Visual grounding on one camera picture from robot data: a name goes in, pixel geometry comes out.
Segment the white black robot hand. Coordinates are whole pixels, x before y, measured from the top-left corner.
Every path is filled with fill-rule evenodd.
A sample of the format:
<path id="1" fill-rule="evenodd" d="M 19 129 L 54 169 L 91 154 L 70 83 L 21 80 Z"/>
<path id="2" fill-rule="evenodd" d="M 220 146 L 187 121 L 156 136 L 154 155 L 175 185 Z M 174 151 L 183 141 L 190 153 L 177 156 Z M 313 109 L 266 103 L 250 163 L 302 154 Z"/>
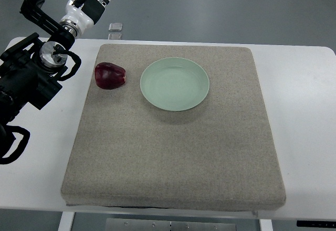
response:
<path id="1" fill-rule="evenodd" d="M 60 24 L 77 39 L 99 21 L 110 2 L 111 0 L 69 0 Z"/>

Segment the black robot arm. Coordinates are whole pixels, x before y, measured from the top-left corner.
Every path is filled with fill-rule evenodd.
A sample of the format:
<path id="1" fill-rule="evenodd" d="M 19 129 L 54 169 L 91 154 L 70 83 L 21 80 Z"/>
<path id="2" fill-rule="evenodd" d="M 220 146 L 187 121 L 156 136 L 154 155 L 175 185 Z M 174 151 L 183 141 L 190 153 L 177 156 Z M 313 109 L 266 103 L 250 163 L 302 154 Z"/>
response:
<path id="1" fill-rule="evenodd" d="M 41 7 L 45 0 L 24 0 L 24 17 L 46 31 L 47 42 L 33 33 L 1 54 L 1 164 L 16 161 L 25 150 L 30 132 L 9 125 L 30 103 L 43 108 L 62 88 L 60 82 L 71 78 L 81 59 L 70 48 L 75 42 L 74 28 L 61 25 Z"/>

